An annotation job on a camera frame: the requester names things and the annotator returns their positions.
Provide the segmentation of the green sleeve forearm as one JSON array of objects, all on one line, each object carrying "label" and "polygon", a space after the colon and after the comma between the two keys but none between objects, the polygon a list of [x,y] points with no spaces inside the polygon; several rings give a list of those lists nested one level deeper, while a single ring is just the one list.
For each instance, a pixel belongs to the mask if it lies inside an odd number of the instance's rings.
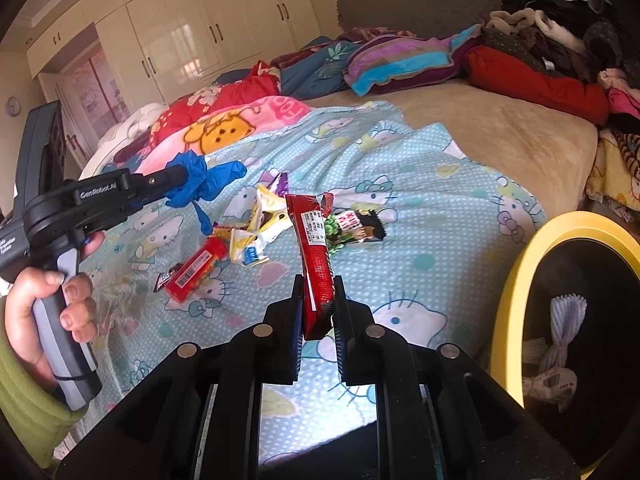
[{"label": "green sleeve forearm", "polygon": [[58,460],[55,449],[83,419],[88,408],[72,411],[54,393],[42,368],[22,359],[10,341],[6,323],[9,298],[1,299],[1,411],[29,456],[48,476]]}]

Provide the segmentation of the person's left hand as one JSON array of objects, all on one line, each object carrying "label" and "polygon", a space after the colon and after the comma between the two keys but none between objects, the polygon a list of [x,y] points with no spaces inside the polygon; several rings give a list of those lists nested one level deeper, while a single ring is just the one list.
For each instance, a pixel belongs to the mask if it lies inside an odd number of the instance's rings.
[{"label": "person's left hand", "polygon": [[90,280],[78,271],[84,255],[66,235],[36,248],[21,226],[1,230],[1,277],[11,284],[1,300],[1,388],[92,396],[99,389],[89,342],[96,336]]}]

